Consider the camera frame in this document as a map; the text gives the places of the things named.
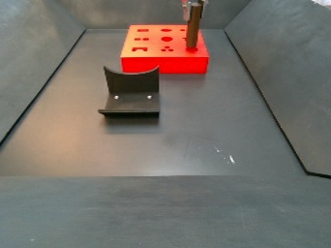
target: dark gray surface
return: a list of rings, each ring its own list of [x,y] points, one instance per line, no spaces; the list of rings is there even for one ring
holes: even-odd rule
[[[52,0],[0,0],[0,141],[84,31]]]
[[[1,246],[328,248],[329,191],[308,177],[1,178]]]
[[[184,23],[181,0],[57,0],[88,28]],[[224,28],[251,0],[209,0],[203,28]]]
[[[300,165],[227,36],[203,30],[207,75],[160,76],[160,116],[104,119],[102,67],[125,30],[89,30],[0,147],[1,175],[297,176]]]
[[[227,27],[308,171],[331,175],[331,13],[307,0],[253,0]]]

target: red block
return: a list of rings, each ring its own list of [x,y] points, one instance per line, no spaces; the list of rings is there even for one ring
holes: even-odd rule
[[[185,25],[132,25],[120,55],[122,72],[158,66],[161,74],[205,74],[209,54],[201,32],[192,49],[186,49],[185,35]]]

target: hole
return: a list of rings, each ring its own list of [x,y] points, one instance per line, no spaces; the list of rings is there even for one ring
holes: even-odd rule
[[[170,38],[170,37],[161,37],[161,39],[160,39],[162,42],[170,42],[173,39]]]
[[[185,50],[186,51],[197,51],[197,47],[186,47]]]
[[[132,48],[132,51],[137,51],[137,50],[146,51],[148,48],[146,48],[146,47],[133,47],[133,48]]]

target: gray floor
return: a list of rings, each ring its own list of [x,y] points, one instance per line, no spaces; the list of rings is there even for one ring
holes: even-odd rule
[[[303,170],[220,30],[207,75],[160,76],[160,117],[104,119],[125,30],[89,30],[0,147],[0,175],[261,175]]]
[[[0,174],[32,175],[1,176],[1,247],[329,247],[329,180],[304,175],[224,33],[204,36],[209,72],[161,76],[158,121],[105,120],[125,31],[86,32],[0,147]]]

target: black holder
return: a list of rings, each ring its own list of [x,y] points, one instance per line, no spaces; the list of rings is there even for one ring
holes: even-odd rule
[[[108,99],[102,115],[158,114],[158,67],[150,71],[125,74],[102,67]]]

